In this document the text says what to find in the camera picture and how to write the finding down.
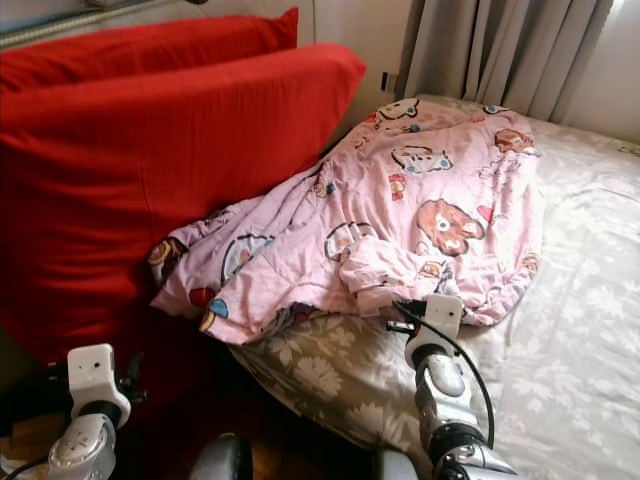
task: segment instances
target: wire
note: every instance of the wire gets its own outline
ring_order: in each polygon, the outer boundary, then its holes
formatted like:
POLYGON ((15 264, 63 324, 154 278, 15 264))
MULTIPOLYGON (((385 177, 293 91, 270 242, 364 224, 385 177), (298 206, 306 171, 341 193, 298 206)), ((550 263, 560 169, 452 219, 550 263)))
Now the wire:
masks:
POLYGON ((45 463, 47 460, 49 459, 49 457, 43 457, 39 460, 36 460, 34 462, 31 463, 25 463, 24 465, 16 468, 13 472, 11 472, 9 474, 9 476, 7 478, 5 478, 5 480, 14 480, 15 478, 17 478, 18 475, 20 475, 22 472, 29 470, 30 468, 33 467, 37 467, 38 465, 40 465, 41 463, 45 463))
POLYGON ((469 365, 469 368, 471 369, 471 372, 473 373, 473 376, 475 377, 476 382, 478 383, 478 386, 480 387, 480 391, 482 392, 482 397, 484 399, 484 404, 485 404, 485 406, 487 408, 487 423, 489 424, 488 425, 489 432, 487 434, 487 445, 489 446, 489 448, 493 448, 493 437, 494 437, 494 431, 495 431, 495 419, 493 418, 493 405, 491 403, 491 396, 489 395, 489 391, 487 390, 487 386, 485 385, 484 380, 482 379, 482 375, 480 375, 480 372, 478 371, 478 368, 473 363, 473 360, 471 360, 471 357, 469 357, 469 355, 464 350, 464 348, 462 348, 455 340, 449 338, 449 336, 447 336, 446 334, 442 333, 440 330, 438 330, 437 328, 433 327, 432 325, 429 325, 427 322, 422 320, 417 315, 414 315, 412 312, 407 310, 399 302, 395 302, 394 301, 393 302, 393 306, 398 311, 400 311, 400 313, 405 315, 406 317, 409 317, 414 322, 417 322, 420 325, 428 328, 433 333, 438 335, 440 338, 442 338, 443 340, 448 342, 454 348, 455 352, 459 353, 460 355, 462 355, 462 358, 464 358, 465 362, 467 362, 467 365, 469 365))

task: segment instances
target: pillowcase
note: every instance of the pillowcase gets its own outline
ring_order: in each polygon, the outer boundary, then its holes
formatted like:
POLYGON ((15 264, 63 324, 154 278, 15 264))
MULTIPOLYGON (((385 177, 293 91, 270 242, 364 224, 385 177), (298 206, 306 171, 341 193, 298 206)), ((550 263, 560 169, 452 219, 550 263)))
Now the pillowcase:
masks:
POLYGON ((0 324, 43 361, 105 341, 122 360, 156 352, 143 375, 160 379, 156 406, 181 388, 166 372, 202 381, 183 341, 197 324, 151 312, 144 258, 171 230, 313 165, 364 69, 316 45, 5 95, 0 324))
POLYGON ((298 9, 104 30, 0 56, 0 93, 193 68, 295 48, 298 9))

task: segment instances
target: curtain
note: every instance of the curtain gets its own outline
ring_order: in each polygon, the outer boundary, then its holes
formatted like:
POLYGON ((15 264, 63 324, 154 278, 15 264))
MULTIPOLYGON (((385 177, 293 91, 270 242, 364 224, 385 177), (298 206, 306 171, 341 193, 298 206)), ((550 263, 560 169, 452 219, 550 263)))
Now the curtain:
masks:
POLYGON ((404 97, 445 95, 565 123, 613 0, 426 0, 404 97))

